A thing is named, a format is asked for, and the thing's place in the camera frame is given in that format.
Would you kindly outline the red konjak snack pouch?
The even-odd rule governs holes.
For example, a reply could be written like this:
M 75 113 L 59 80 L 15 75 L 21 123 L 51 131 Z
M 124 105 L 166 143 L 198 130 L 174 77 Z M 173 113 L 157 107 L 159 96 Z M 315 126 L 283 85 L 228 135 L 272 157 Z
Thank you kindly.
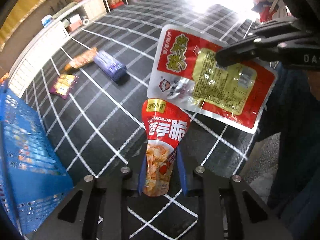
M 162 99 L 143 103 L 146 146 L 146 172 L 143 193 L 149 197 L 167 194 L 176 148 L 190 126 L 190 117 L 176 105 Z

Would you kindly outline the large red white snack pack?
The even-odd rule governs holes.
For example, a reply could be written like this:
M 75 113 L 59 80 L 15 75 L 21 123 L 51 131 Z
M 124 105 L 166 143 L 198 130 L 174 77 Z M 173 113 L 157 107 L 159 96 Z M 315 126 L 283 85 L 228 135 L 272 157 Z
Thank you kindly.
M 277 73 L 259 61 L 220 66 L 216 41 L 167 24 L 160 33 L 147 97 L 170 102 L 254 134 Z

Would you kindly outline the blue plastic basket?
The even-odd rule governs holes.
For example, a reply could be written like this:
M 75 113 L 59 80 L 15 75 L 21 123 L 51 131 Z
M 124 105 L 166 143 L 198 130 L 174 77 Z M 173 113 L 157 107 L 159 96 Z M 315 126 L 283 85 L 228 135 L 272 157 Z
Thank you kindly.
M 38 113 L 1 84 L 1 205 L 22 234 L 37 230 L 73 188 Z

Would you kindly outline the purple wafer packet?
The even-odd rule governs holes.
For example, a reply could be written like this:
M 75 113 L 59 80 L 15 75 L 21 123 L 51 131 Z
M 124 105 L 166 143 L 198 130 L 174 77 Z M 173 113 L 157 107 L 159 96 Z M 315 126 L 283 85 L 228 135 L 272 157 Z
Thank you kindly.
M 118 81 L 127 72 L 127 67 L 104 50 L 97 52 L 93 58 L 95 64 L 113 81 Z

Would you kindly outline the black white grid tablecloth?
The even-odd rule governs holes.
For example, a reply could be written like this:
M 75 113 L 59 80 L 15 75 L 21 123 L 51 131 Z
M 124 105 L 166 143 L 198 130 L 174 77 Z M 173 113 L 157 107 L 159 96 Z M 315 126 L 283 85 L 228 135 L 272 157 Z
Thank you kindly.
M 142 0 L 102 16 L 62 45 L 33 77 L 21 98 L 40 116 L 47 136 L 74 184 L 119 171 L 146 140 L 142 104 L 161 29 L 181 25 L 225 43 L 247 36 L 257 24 L 209 0 Z M 67 100 L 49 93 L 65 64 L 87 48 L 97 47 L 127 66 L 115 83 L 94 63 L 76 72 L 78 81 Z M 240 171 L 253 135 L 197 114 L 181 143 L 184 152 L 219 176 Z M 176 167 L 169 192 L 128 200 L 130 239 L 196 239 L 197 198 L 183 195 Z

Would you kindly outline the small purple yellow packet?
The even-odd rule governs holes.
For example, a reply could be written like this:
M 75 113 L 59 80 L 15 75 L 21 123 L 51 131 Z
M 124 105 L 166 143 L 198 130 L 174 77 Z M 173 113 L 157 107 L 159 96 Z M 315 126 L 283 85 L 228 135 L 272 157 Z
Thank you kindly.
M 57 95 L 63 100 L 66 100 L 78 77 L 71 74 L 61 74 L 53 83 L 50 94 Z

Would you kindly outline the orange noodle snack packet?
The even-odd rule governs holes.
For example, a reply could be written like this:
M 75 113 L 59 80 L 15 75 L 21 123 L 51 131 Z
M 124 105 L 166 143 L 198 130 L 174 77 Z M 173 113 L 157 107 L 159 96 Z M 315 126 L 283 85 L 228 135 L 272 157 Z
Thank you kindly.
M 65 67 L 64 71 L 68 72 L 71 69 L 79 69 L 88 63 L 93 62 L 94 57 L 97 55 L 97 47 L 93 47 L 89 50 L 84 51 L 82 54 L 76 56 L 71 61 L 69 61 Z

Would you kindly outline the orange box in cabinet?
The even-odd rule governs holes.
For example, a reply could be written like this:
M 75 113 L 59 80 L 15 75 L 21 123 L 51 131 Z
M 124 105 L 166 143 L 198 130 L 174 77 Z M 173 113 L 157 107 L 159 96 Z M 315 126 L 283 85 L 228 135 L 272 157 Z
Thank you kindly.
M 80 28 L 82 26 L 82 20 L 78 20 L 74 23 L 71 23 L 69 24 L 67 27 L 66 27 L 66 30 L 71 33 L 73 31 L 75 31 L 76 29 Z

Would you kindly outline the white TV cabinet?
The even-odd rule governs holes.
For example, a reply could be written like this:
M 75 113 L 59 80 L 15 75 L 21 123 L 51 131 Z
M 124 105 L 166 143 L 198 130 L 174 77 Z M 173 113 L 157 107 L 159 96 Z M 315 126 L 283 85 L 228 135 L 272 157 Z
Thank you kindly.
M 62 20 L 78 9 L 89 20 L 106 13 L 103 0 L 83 0 L 44 27 L 24 48 L 9 72 L 8 87 L 17 96 L 22 96 L 37 72 L 71 38 Z

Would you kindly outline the pile of oranges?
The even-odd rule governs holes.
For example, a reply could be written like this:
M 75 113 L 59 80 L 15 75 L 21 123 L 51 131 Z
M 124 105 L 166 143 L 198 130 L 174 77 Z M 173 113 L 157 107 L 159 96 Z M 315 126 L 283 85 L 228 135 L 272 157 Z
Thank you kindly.
M 9 77 L 9 73 L 5 73 L 0 79 L 0 84 L 2 84 L 8 77 Z

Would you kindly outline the blue tissue box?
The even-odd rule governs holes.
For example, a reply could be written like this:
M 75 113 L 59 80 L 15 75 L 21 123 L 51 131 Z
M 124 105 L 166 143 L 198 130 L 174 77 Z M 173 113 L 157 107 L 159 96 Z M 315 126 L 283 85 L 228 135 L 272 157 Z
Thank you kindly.
M 44 18 L 41 19 L 41 23 L 43 27 L 45 28 L 47 25 L 49 25 L 51 22 L 53 22 L 53 17 L 52 15 L 46 15 Z

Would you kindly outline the green folded cloth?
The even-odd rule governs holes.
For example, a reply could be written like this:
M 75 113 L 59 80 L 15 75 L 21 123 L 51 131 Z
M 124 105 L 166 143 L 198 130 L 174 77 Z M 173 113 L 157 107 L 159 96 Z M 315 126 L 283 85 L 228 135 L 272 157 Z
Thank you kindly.
M 62 15 L 63 13 L 65 13 L 66 11 L 68 11 L 69 9 L 71 9 L 72 7 L 76 6 L 78 4 L 78 2 L 71 2 L 69 4 L 67 4 L 65 7 L 63 7 L 62 9 L 60 9 L 58 12 L 56 12 L 55 14 L 52 15 L 52 18 L 55 20 L 57 19 L 60 15 Z

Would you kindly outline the yellow cloth cover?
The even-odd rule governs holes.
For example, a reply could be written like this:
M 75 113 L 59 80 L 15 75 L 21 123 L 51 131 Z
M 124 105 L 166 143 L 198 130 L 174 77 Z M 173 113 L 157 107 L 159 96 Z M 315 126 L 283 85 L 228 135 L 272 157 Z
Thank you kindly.
M 1 51 L 21 23 L 46 0 L 18 0 L 1 26 Z

